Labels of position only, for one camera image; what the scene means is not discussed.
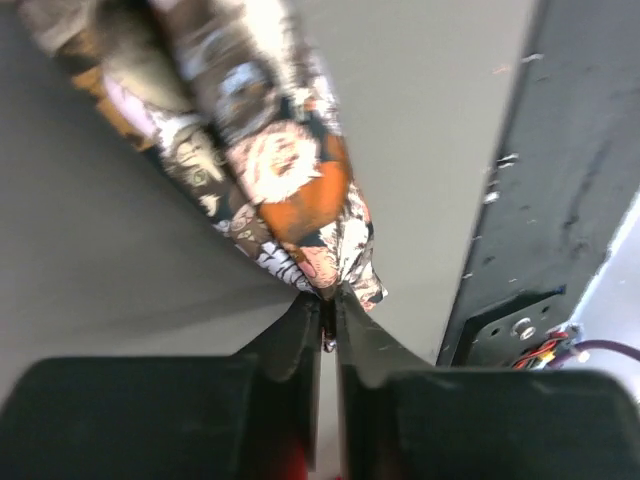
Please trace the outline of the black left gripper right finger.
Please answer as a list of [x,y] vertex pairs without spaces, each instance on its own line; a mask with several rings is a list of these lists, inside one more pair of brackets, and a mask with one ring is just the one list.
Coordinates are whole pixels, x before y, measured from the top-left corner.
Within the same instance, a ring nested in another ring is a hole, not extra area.
[[351,290],[340,291],[335,307],[338,357],[365,387],[378,388],[393,374],[434,368],[375,322]]

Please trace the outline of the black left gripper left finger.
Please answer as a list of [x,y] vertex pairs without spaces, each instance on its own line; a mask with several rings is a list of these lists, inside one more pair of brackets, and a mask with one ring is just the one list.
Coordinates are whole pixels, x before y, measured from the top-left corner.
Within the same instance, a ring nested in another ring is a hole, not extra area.
[[299,294],[284,314],[241,350],[227,358],[227,370],[249,378],[264,373],[274,382],[300,376],[317,383],[320,374],[320,300]]

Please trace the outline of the brown floral patterned tie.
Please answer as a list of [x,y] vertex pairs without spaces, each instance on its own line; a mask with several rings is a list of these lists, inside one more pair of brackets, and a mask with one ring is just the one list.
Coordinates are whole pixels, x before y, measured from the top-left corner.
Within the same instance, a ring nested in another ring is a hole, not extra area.
[[321,59],[285,1],[20,1],[39,47],[261,268],[386,296]]

